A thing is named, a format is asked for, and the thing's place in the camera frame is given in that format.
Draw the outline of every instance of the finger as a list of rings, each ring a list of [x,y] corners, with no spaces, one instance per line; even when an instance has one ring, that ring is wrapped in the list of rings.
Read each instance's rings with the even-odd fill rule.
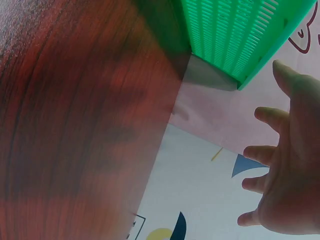
[[[291,67],[282,64],[279,60],[272,63],[273,76],[280,89],[290,98],[293,86],[297,80],[298,72]]]
[[[238,225],[241,227],[248,227],[254,225],[260,225],[258,210],[246,212],[238,217]]]
[[[242,187],[245,190],[263,194],[265,191],[267,174],[258,177],[245,178],[242,181]]]
[[[275,150],[275,146],[247,146],[243,151],[243,156],[270,167]]]
[[[280,133],[281,125],[289,123],[289,113],[272,107],[257,107],[254,116],[256,119],[268,124],[273,130]]]

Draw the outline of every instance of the brown outline drawing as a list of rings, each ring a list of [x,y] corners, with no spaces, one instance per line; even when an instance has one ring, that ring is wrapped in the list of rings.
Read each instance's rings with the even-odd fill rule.
[[[307,22],[306,24],[306,29],[308,31],[308,43],[307,43],[307,46],[306,46],[306,49],[303,50],[301,49],[292,39],[291,37],[289,37],[289,42],[302,54],[307,54],[310,50],[310,45],[311,45],[311,33],[310,33],[310,25],[313,23],[313,21],[315,20],[316,18],[316,14],[317,14],[317,10],[318,10],[318,1],[315,3],[315,8],[314,8],[314,11],[313,11],[313,14],[312,14],[312,17],[311,19]]]

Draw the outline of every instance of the yellow shape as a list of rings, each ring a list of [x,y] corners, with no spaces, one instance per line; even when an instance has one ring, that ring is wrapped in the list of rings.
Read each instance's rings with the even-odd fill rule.
[[[158,228],[146,237],[146,240],[164,240],[170,239],[172,235],[172,231],[168,228]]]

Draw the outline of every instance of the wood grain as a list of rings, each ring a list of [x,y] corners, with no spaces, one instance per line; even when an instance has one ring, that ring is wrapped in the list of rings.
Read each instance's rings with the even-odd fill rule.
[[[188,62],[178,3],[0,2],[1,240],[126,238]]]

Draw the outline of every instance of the pink printed area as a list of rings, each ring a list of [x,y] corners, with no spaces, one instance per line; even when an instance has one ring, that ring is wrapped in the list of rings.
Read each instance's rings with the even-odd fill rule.
[[[291,56],[286,63],[291,61],[292,66],[296,60]],[[249,145],[277,145],[278,134],[254,117],[259,106],[289,110],[290,100],[274,80],[271,62],[242,91],[195,84],[196,79],[188,78],[197,76],[188,71],[189,66],[170,124],[239,154]]]

